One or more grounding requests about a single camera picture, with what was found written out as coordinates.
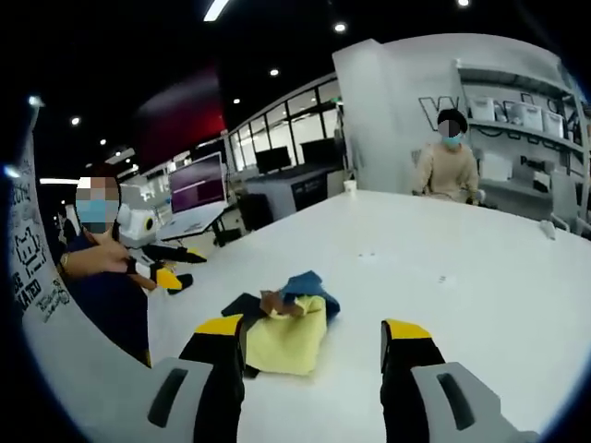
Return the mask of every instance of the blue cloth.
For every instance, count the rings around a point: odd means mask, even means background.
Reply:
[[[93,244],[80,233],[68,252],[81,251]],[[109,340],[139,360],[148,351],[148,300],[128,275],[102,272],[68,281],[67,289],[94,325]]]
[[[286,304],[292,304],[299,295],[319,295],[326,300],[326,320],[329,322],[341,312],[339,302],[324,291],[322,279],[313,270],[290,277],[287,284],[279,292]]]

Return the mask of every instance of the glass wall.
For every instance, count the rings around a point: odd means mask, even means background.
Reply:
[[[335,99],[340,95],[337,80],[330,80],[290,97],[232,133],[230,141],[237,170],[254,167],[255,152],[281,147],[287,147],[293,165],[302,164],[302,143],[334,137]]]

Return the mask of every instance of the computer monitor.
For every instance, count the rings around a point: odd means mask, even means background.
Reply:
[[[324,138],[302,143],[302,152],[304,153],[304,163],[306,164],[332,166],[340,164],[343,161],[343,156],[337,149],[334,138]]]
[[[272,150],[264,150],[263,152],[255,152],[255,156],[257,158],[257,166],[259,167],[260,174],[266,174],[269,171],[286,168],[292,165],[286,146],[273,148]]]
[[[169,175],[173,213],[225,200],[222,156],[215,152]]]

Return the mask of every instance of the white partition wall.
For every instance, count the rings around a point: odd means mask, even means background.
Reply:
[[[439,110],[457,107],[466,114],[455,60],[565,84],[556,55],[529,43],[481,34],[430,35],[385,44],[370,40],[335,53],[333,59],[356,178],[360,188],[368,190],[409,193],[414,174],[411,152],[439,139]],[[466,94],[493,96],[491,88],[470,86]],[[528,100],[544,109],[552,106],[548,98],[536,94],[524,98],[519,90],[494,89],[502,100]],[[499,131],[490,136],[471,133],[473,149],[519,151],[565,163],[556,150],[529,143],[527,137],[513,140]],[[583,171],[578,160],[570,161],[575,171]]]

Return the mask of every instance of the woman in beige sweater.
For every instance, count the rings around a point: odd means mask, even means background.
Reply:
[[[437,123],[441,142],[429,144],[421,151],[413,194],[461,203],[471,198],[477,205],[476,159],[463,142],[468,123],[456,109],[441,111]]]

